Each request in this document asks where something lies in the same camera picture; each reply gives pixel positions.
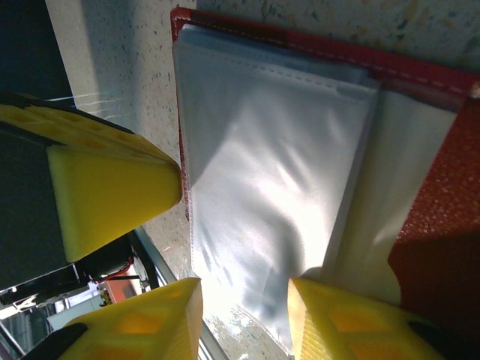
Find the red cover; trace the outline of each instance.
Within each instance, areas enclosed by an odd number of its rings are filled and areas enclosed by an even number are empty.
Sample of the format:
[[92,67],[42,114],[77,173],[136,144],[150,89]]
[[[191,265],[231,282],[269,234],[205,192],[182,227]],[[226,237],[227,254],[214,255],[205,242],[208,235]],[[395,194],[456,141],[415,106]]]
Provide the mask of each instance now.
[[[465,101],[397,238],[388,262],[401,307],[480,341],[480,76],[285,28],[177,7],[172,39],[184,24],[367,68],[389,89],[455,107]],[[180,133],[182,171],[185,159]]]

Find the white stitching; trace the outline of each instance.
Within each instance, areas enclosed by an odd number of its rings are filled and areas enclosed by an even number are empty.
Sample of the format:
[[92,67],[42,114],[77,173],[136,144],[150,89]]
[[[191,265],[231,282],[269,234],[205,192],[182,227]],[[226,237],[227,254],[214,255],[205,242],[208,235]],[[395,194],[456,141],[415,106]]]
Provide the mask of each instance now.
[[[184,20],[184,21],[188,21],[190,23],[193,23],[193,24],[199,24],[199,25],[203,25],[203,26],[208,26],[208,27],[212,27],[214,29],[219,29],[219,30],[222,30],[224,32],[230,32],[230,33],[233,33],[233,34],[237,34],[237,35],[241,35],[241,36],[244,36],[246,38],[250,38],[250,39],[254,39],[254,40],[258,40],[258,41],[267,41],[269,43],[273,43],[273,44],[280,44],[280,45],[285,45],[284,42],[282,41],[279,41],[279,40],[275,40],[275,39],[272,39],[270,37],[257,37],[257,36],[253,36],[252,34],[248,34],[246,32],[243,32],[243,31],[237,31],[237,30],[232,30],[230,28],[224,28],[222,26],[218,26],[218,25],[213,25],[211,23],[208,23],[208,22],[203,22],[203,21],[198,21],[198,20],[193,20],[191,19],[190,17],[185,17],[185,16],[176,16],[175,17],[175,20]],[[177,29],[177,22],[174,21],[173,22],[173,27],[175,29],[175,36],[178,37],[179,36],[179,30]],[[305,46],[301,46],[301,45],[296,45],[294,43],[291,43],[290,44],[291,47],[293,48],[296,48],[296,49],[300,49],[300,50],[303,50],[303,51],[306,51],[308,53],[315,53],[317,55],[320,55],[320,56],[327,56],[329,58],[333,58],[333,59],[339,59],[339,60],[342,60],[342,61],[345,61],[345,57],[342,56],[342,55],[335,55],[335,54],[331,54],[330,52],[322,52],[322,51],[319,51],[319,50],[315,50],[315,49],[312,49],[310,47],[305,47]],[[358,64],[358,60],[354,59],[354,58],[348,58],[347,59],[348,62],[351,62],[352,64]],[[373,68],[377,71],[382,71],[382,72],[389,72],[390,74],[393,74],[393,75],[399,75],[399,76],[402,76],[402,77],[405,77],[407,79],[414,79],[414,80],[417,80],[419,81],[420,83],[426,83],[426,84],[431,84],[433,86],[437,86],[437,87],[440,87],[440,88],[447,88],[447,89],[450,89],[452,90],[453,92],[457,92],[457,93],[460,93],[460,94],[464,94],[464,95],[468,95],[468,92],[466,91],[463,91],[462,89],[460,88],[456,88],[454,86],[448,86],[446,84],[443,84],[441,82],[438,82],[438,81],[430,81],[428,79],[425,79],[423,77],[417,77],[417,76],[413,76],[412,74],[410,73],[404,73],[404,72],[398,72],[397,70],[395,69],[391,69],[391,68],[388,68],[388,67],[381,67],[381,66],[378,66],[378,65],[372,65],[372,64],[369,64],[367,62],[362,62],[360,64],[361,66],[364,66],[366,68]]]

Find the speckled white countertop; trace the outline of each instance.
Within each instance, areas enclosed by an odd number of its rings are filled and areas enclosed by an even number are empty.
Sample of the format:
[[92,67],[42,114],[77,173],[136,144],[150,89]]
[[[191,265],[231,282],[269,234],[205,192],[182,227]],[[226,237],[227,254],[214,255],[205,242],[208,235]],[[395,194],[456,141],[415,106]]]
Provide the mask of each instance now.
[[[170,10],[243,17],[480,71],[477,0],[46,0],[79,109],[142,134],[179,161]],[[145,228],[179,278],[192,275],[183,203]],[[241,310],[205,293],[230,359],[286,359]]]

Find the yellow plastic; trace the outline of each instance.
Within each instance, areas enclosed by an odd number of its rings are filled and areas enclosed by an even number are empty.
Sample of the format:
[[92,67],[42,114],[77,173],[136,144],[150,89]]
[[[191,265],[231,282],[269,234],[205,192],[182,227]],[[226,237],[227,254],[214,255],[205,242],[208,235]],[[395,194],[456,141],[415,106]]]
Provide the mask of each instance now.
[[2,120],[47,148],[65,258],[77,261],[182,198],[176,162],[139,135],[41,106],[0,105]]
[[440,360],[409,321],[422,318],[396,307],[293,278],[288,289],[295,360]]
[[197,360],[200,279],[188,278],[78,317],[88,330],[60,360]]

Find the textured red surface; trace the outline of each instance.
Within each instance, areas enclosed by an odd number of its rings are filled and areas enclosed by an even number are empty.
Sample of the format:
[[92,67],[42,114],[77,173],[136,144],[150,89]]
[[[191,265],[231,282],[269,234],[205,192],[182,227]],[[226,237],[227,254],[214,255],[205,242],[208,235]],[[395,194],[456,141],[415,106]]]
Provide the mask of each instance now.
[[[184,24],[203,26],[362,66],[389,89],[404,92],[410,86],[412,96],[447,107],[457,107],[480,83],[474,73],[228,16],[177,7],[171,20],[173,41]],[[477,100],[464,104],[388,261],[400,282],[403,308],[480,341],[479,111]],[[182,144],[180,151],[185,176]]]
[[480,341],[480,101],[466,100],[388,262],[403,308]]

